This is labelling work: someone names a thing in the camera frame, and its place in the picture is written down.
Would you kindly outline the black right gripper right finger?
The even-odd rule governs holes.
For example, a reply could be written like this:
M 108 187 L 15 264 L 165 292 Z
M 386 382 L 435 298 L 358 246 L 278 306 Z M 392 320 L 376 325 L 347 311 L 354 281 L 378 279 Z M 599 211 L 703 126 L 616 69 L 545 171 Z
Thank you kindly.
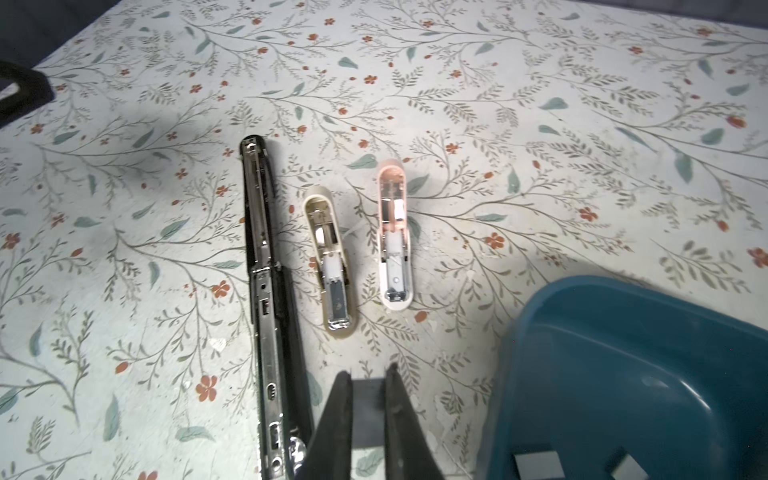
M 386 478 L 443 480 L 396 363 L 386 371 L 384 402 Z

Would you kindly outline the pink mini stapler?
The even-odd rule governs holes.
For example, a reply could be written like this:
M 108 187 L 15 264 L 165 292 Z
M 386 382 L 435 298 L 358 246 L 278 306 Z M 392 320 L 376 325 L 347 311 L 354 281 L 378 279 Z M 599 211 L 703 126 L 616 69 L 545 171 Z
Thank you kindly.
M 401 162 L 383 162 L 377 175 L 379 290 L 383 305 L 406 310 L 415 293 L 407 211 L 407 179 Z

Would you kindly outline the beige mini stapler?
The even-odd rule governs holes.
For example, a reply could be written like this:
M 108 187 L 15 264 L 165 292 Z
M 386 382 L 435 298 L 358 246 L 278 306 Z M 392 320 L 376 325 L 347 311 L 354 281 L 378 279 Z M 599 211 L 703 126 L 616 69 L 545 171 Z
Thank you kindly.
M 347 338 L 357 327 L 357 305 L 331 192 L 319 185 L 309 188 L 302 211 L 314 248 L 324 327 L 334 338 Z

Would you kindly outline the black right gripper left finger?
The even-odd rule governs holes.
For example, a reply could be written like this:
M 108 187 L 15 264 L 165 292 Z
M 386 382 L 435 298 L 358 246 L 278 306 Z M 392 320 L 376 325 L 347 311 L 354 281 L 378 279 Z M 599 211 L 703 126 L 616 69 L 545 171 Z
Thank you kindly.
M 349 480 L 352 456 L 353 381 L 346 371 L 334 380 L 307 455 L 295 478 Z

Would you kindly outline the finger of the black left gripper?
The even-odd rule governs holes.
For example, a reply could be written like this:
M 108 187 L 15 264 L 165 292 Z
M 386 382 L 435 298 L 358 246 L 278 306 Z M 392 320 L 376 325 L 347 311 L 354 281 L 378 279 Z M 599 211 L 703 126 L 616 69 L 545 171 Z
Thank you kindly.
M 1 79 L 18 87 L 15 93 L 1 100 L 1 127 L 54 100 L 48 78 L 39 71 L 2 61 Z

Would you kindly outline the black long stapler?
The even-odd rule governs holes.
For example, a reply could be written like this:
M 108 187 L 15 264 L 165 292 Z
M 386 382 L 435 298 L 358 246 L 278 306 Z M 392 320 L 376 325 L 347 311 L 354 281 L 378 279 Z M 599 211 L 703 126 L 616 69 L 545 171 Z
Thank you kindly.
M 314 430 L 311 396 L 293 294 L 281 263 L 278 208 L 266 141 L 240 142 L 245 180 L 246 253 L 254 325 L 263 479 L 294 479 Z

